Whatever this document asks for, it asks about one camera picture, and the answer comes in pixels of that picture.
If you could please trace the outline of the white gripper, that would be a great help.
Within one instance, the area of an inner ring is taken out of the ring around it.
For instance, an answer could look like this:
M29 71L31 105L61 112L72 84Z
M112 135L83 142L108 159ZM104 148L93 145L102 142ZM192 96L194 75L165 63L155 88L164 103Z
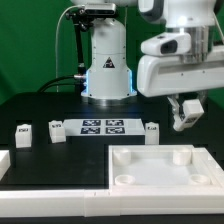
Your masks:
M175 131L183 131L180 105L173 94L198 92L204 105L209 89L224 87L224 46L215 46L207 59L199 64L183 64L178 56L145 55L138 64L137 89L146 97L170 95Z

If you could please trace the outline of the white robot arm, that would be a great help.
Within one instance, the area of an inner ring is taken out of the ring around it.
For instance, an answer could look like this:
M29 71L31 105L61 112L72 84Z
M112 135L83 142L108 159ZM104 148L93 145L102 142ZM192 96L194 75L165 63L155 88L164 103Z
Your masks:
M224 46L212 43L223 0L70 1L78 7L78 24L92 28L92 64L83 97L116 101L165 95L174 129L181 131L203 115L205 92L224 86ZM165 25L163 33L141 43L136 89L126 65L125 28L115 20L118 6L136 6L145 21Z

